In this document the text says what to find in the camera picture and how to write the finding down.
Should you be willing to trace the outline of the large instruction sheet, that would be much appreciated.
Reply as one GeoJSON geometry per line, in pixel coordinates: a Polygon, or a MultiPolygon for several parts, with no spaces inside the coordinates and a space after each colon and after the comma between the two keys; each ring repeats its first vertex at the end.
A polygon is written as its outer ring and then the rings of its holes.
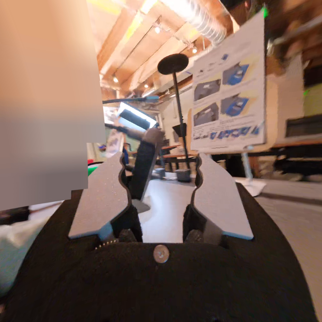
{"type": "Polygon", "coordinates": [[[265,143],[265,13],[195,61],[191,150],[243,151],[265,143]]]}

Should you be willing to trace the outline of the white sheet stand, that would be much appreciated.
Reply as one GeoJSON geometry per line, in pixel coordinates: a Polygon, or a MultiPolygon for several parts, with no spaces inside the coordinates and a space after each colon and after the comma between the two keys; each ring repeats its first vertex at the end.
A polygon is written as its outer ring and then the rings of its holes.
{"type": "Polygon", "coordinates": [[[259,196],[266,186],[265,181],[254,179],[252,173],[252,167],[248,152],[254,149],[253,145],[244,146],[241,153],[232,154],[231,158],[234,157],[234,170],[232,176],[237,178],[236,182],[241,183],[246,190],[253,196],[259,196]]]}

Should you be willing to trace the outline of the silver ventilation duct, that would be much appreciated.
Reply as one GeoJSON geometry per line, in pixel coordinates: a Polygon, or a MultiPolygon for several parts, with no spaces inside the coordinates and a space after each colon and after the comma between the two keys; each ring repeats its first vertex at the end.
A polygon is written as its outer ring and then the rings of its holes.
{"type": "Polygon", "coordinates": [[[217,47],[226,37],[227,30],[222,23],[212,17],[195,0],[162,0],[170,10],[207,38],[213,47],[217,47]]]}

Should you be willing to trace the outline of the black usb hub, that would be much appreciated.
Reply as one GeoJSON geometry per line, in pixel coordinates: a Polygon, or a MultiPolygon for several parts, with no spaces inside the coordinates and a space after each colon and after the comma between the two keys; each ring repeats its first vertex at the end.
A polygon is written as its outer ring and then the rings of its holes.
{"type": "Polygon", "coordinates": [[[130,194],[134,200],[142,200],[145,195],[156,160],[160,154],[163,138],[164,132],[156,127],[148,129],[143,134],[129,183],[130,194]]]}

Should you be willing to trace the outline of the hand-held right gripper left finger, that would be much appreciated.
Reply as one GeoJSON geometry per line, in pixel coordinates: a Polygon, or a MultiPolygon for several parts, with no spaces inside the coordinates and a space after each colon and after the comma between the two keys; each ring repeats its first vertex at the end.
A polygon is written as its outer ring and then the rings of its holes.
{"type": "Polygon", "coordinates": [[[130,207],[130,195],[121,175],[125,169],[123,153],[117,152],[100,164],[88,177],[70,227],[70,239],[97,235],[113,239],[112,224],[130,207]]]}

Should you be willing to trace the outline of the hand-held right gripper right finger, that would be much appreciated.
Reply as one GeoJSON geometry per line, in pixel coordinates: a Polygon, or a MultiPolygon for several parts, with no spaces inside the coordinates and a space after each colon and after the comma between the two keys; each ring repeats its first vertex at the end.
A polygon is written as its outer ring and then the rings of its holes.
{"type": "Polygon", "coordinates": [[[205,219],[201,229],[207,244],[219,244],[223,236],[254,238],[236,181],[204,153],[198,155],[200,183],[192,195],[194,211],[205,219]]]}

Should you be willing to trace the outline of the small instruction sheet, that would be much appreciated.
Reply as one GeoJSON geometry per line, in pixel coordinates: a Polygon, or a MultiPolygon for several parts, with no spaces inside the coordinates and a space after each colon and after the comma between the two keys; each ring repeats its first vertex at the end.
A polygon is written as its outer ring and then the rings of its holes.
{"type": "Polygon", "coordinates": [[[122,132],[112,129],[106,143],[106,157],[111,158],[118,152],[123,152],[124,135],[122,132]]]}

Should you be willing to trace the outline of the led light panel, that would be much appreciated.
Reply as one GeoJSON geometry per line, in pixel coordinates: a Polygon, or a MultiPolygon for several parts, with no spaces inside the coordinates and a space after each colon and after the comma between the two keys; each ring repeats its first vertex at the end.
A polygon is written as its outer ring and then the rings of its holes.
{"type": "Polygon", "coordinates": [[[124,102],[120,103],[117,117],[123,126],[139,131],[154,128],[158,124],[155,118],[124,102]]]}

